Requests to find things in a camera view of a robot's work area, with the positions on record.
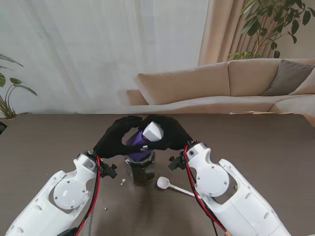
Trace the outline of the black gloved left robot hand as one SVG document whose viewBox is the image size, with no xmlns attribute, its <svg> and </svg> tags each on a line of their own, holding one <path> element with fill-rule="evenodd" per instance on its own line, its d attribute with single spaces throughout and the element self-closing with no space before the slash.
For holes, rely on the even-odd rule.
<svg viewBox="0 0 315 236">
<path fill-rule="evenodd" d="M 132 128 L 146 127 L 148 121 L 143 121 L 139 116 L 127 116 L 116 120 L 104 133 L 93 148 L 94 155 L 109 159 L 117 155 L 129 155 L 143 152 L 144 145 L 128 146 L 123 144 L 122 138 Z"/>
</svg>

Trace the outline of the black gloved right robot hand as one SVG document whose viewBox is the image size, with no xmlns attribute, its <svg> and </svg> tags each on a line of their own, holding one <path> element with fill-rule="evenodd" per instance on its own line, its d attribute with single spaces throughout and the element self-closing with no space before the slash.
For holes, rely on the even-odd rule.
<svg viewBox="0 0 315 236">
<path fill-rule="evenodd" d="M 142 130 L 147 127 L 151 122 L 155 122 L 160 125 L 164 134 L 161 140 L 151 142 L 148 144 L 148 149 L 158 149 L 158 150 L 181 150 L 185 146 L 193 141 L 193 138 L 185 131 L 185 129 L 180 125 L 180 123 L 168 116 L 160 115 L 149 115 L 142 120 L 138 129 Z"/>
</svg>

